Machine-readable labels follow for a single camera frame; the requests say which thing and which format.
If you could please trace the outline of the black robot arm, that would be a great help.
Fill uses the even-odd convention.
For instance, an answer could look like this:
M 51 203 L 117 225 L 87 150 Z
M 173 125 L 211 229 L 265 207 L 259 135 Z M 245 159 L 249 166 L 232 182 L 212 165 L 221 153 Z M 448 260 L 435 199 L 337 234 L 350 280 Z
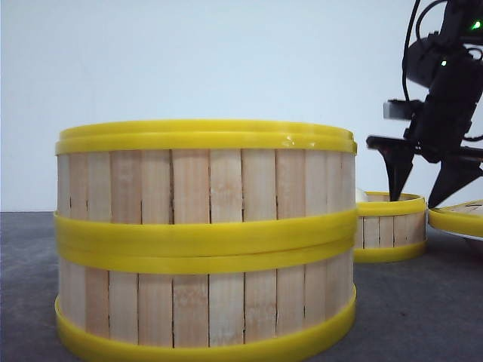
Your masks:
M 414 43 L 405 42 L 402 81 L 428 89 L 426 99 L 389 100 L 383 105 L 387 119 L 408 120 L 401 139 L 369 136 L 367 146 L 385 161 L 389 199 L 397 201 L 413 167 L 415 155 L 441 165 L 432 187 L 431 208 L 482 175 L 482 150 L 462 146 L 470 137 L 472 117 L 482 96 L 482 58 L 474 57 L 482 46 L 482 3 L 448 1 L 439 31 L 420 36 L 420 24 L 432 2 L 422 12 L 413 10 L 407 33 Z

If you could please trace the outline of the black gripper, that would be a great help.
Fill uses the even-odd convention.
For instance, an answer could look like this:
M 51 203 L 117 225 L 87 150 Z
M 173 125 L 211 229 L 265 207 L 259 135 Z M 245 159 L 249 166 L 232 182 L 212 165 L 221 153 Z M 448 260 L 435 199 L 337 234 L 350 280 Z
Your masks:
M 401 139 L 369 136 L 367 146 L 383 156 L 390 201 L 399 200 L 415 155 L 441 161 L 428 201 L 434 208 L 481 177 L 482 150 L 461 143 L 482 96 L 482 61 L 461 41 L 445 44 L 429 35 L 408 48 L 406 66 L 407 77 L 429 91 L 423 107 Z

